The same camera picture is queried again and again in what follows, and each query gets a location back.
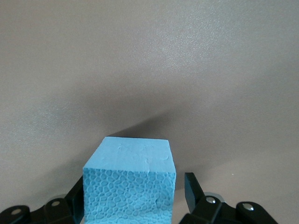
textured front face of block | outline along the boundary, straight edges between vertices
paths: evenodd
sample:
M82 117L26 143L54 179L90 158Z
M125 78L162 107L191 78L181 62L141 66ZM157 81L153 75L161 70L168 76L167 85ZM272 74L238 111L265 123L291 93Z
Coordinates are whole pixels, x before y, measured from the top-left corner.
M112 144L115 144L116 139L111 139ZM148 141L137 139L137 146L134 145L133 139L118 138L121 142L118 142L122 147L129 148L124 142L130 143L130 148L135 151L133 153L144 153L144 148L152 148L152 145ZM106 147L101 146L97 150L106 150ZM167 159L171 159L172 155L170 148L161 150L163 158L165 152L169 150ZM97 151L96 155L101 161L101 153ZM117 166L117 161L120 161L122 170L107 169L109 165L104 163L96 163L96 158L92 158L92 163L87 163L83 168L83 183L84 183L84 203L85 203L85 223L88 224L170 224L172 216L174 189L176 173L174 164L173 168L167 161L166 168L159 165L151 167L148 160L155 160L155 156L152 152L147 150L146 155L150 155L150 158L145 158L144 155L140 158L144 159L146 166L142 165L142 161L136 161L139 166L133 167L132 164L128 165L128 169L125 169L126 161L123 156L114 158L114 162L111 167ZM136 171L136 167L141 168L142 171Z

blue foam block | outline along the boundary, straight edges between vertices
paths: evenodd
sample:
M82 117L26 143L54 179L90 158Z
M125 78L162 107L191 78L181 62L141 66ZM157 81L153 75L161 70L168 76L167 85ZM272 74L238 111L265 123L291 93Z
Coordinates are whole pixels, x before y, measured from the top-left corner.
M106 137L83 167L85 223L170 224L175 180L167 140Z

bubble-textured surface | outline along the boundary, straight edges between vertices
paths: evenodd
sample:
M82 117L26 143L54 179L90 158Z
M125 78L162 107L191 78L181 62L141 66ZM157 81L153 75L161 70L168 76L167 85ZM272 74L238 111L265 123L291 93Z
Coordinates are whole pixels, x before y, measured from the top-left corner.
M131 161L126 160L127 156L119 155L114 158L113 167L119 164L122 169L103 169L101 166L107 167L109 159L101 164L100 155L107 155L110 151L111 155L115 155L119 148L111 147L113 145L122 145L127 149L126 153L138 153L141 158L147 155L148 159L136 160L133 167ZM159 161L161 158L171 160L172 168L169 162L165 165L161 160L160 170L157 167L154 169L152 166L156 163L149 161ZM106 137L84 166L83 179L85 223L171 223L176 172L167 140Z

